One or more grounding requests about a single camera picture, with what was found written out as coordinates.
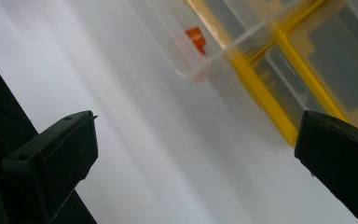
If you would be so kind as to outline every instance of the plastic bin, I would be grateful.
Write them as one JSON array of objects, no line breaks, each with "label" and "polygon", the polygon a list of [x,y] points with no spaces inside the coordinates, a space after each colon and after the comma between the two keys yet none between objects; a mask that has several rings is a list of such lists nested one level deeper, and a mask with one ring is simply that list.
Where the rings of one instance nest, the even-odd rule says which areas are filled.
[{"label": "plastic bin", "polygon": [[130,0],[181,77],[227,62],[294,146],[304,110],[358,127],[358,0]]},{"label": "plastic bin", "polygon": [[324,113],[277,45],[269,45],[251,61],[241,57],[234,65],[243,85],[292,147],[296,144],[303,111]]},{"label": "plastic bin", "polygon": [[[221,72],[225,58],[256,52],[270,40],[268,24],[307,0],[129,0],[177,74],[202,80]],[[187,31],[200,28],[199,51]]]},{"label": "plastic bin", "polygon": [[358,1],[354,5],[328,1],[287,37],[297,55],[292,63],[323,107],[358,127]]}]

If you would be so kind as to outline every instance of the white table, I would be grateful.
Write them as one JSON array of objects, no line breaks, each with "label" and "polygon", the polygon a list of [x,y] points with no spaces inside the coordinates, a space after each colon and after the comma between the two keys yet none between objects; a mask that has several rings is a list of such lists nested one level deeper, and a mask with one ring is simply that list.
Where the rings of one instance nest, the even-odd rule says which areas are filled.
[{"label": "white table", "polygon": [[124,0],[1,0],[0,74],[39,132],[92,110],[99,223],[358,223],[233,71],[179,78]]}]

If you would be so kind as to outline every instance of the clear plastic container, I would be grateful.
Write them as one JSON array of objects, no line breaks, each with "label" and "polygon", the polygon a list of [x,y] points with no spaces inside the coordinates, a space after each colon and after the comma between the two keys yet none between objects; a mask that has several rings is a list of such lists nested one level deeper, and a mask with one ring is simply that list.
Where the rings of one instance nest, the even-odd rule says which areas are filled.
[{"label": "clear plastic container", "polygon": [[331,1],[290,40],[348,121],[358,127],[358,0]]},{"label": "clear plastic container", "polygon": [[261,58],[261,60],[253,64],[255,73],[258,75],[260,80],[268,88],[268,91],[272,94],[273,98],[275,98],[277,103],[286,113],[287,118],[289,118],[294,126],[298,128],[301,121],[303,108],[289,89],[291,88],[292,84],[288,82],[287,79],[281,79],[281,77],[278,75],[281,72],[280,69],[277,69],[276,66],[274,68],[273,66],[275,66],[275,64],[271,64],[268,60],[268,52],[264,57]]},{"label": "clear plastic container", "polygon": [[[266,52],[265,57],[277,76],[275,78],[279,80],[278,82],[284,85],[285,88],[281,89],[285,90],[285,92],[289,91],[293,96],[292,98],[296,100],[291,103],[292,107],[301,108],[301,110],[297,110],[297,112],[293,115],[293,117],[296,117],[296,120],[300,120],[302,118],[302,112],[304,110],[325,113],[315,96],[312,92],[310,92],[308,86],[304,83],[278,46],[272,46]],[[279,92],[275,95],[277,98],[282,97]],[[299,122],[296,122],[295,125],[299,128]]]},{"label": "clear plastic container", "polygon": [[[270,40],[268,24],[307,0],[129,0],[181,77],[202,80]],[[187,31],[200,28],[202,51]]]}]

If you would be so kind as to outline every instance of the orange object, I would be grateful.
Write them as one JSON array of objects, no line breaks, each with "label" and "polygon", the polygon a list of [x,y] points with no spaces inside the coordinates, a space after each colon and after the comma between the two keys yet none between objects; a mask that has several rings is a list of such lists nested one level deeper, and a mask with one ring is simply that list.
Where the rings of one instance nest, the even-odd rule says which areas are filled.
[{"label": "orange object", "polygon": [[188,37],[190,37],[191,41],[193,41],[193,44],[196,46],[199,52],[203,55],[206,55],[204,49],[204,46],[206,45],[206,40],[202,34],[201,29],[199,27],[194,27],[188,29],[186,31],[186,34],[188,35]]}]

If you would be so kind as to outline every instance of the gray surface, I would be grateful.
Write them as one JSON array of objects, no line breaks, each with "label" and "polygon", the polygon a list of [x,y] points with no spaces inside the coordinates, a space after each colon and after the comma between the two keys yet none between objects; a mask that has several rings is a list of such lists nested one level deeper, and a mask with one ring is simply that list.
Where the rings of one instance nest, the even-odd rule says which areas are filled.
[{"label": "gray surface", "polygon": [[0,1],[0,73],[38,131],[91,109],[99,223],[358,223],[232,72],[177,77],[126,1]]}]

